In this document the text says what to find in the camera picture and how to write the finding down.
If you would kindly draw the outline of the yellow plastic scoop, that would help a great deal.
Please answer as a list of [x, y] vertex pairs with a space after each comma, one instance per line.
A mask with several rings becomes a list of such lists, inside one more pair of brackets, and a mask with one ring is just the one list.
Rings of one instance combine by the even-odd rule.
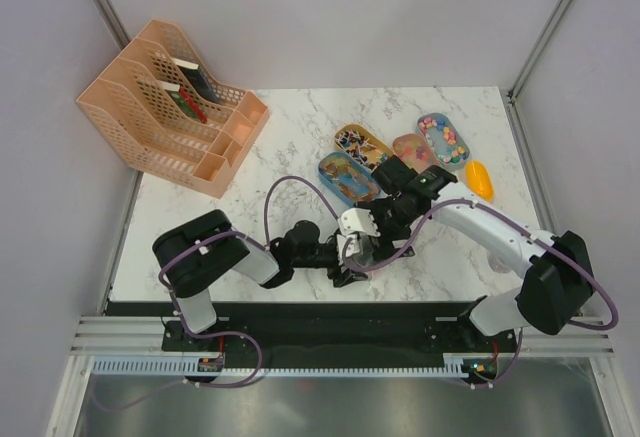
[[469, 161], [465, 166], [466, 182], [469, 189], [488, 202], [495, 196], [494, 187], [487, 168], [479, 161]]

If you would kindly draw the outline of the light blue star candy tray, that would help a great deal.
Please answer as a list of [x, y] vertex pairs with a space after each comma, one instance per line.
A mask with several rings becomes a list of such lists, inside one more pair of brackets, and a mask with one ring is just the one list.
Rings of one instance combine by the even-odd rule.
[[470, 148], [445, 114], [421, 116], [417, 119], [416, 127], [434, 153], [436, 162], [446, 170], [461, 170], [469, 162]]

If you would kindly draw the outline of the tan lollipop tray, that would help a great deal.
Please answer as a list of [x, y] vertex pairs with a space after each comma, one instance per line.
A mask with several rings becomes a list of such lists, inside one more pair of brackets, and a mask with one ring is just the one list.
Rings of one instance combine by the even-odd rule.
[[369, 172], [394, 155], [394, 151], [359, 124], [347, 124], [334, 135], [334, 146]]

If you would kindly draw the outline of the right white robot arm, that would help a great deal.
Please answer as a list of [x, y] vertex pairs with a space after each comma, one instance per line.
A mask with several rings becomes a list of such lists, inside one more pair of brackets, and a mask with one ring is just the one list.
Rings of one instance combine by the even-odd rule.
[[391, 157], [373, 178], [385, 197], [356, 206], [368, 211], [377, 228], [374, 263], [390, 259], [394, 242], [410, 239], [432, 219], [475, 241], [521, 278], [520, 287], [473, 304], [457, 328], [465, 348], [481, 350], [494, 335], [515, 327], [556, 335], [593, 295], [587, 246], [577, 234], [530, 229], [437, 165], [418, 173]]

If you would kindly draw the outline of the clear glass jar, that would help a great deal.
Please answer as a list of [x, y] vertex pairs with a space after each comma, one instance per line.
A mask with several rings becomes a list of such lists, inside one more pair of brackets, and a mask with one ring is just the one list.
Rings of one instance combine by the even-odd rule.
[[358, 266], [361, 268], [371, 267], [376, 263], [376, 257], [374, 253], [379, 249], [379, 242], [377, 237], [361, 235], [361, 241], [363, 246], [363, 254], [356, 258], [345, 259], [345, 263], [349, 263], [352, 266]]

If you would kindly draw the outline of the pink gummy tray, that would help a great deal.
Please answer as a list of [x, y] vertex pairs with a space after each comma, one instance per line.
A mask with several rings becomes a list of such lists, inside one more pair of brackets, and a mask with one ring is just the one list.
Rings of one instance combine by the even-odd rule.
[[433, 142], [421, 134], [409, 133], [395, 138], [392, 149], [404, 164], [417, 173], [433, 165], [442, 166], [442, 162], [434, 152]]

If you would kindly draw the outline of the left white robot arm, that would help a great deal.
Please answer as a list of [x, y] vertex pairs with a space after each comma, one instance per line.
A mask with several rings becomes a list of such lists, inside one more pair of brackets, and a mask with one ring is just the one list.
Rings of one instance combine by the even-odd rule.
[[364, 273], [342, 265], [342, 242], [335, 233], [322, 243], [318, 226], [302, 220], [263, 247], [238, 232], [223, 211], [214, 210], [159, 236], [152, 252], [161, 268], [159, 280], [186, 324], [185, 339], [208, 350], [220, 335], [209, 295], [216, 280], [234, 271], [272, 289], [288, 283], [297, 269], [324, 269], [337, 288], [366, 280]]

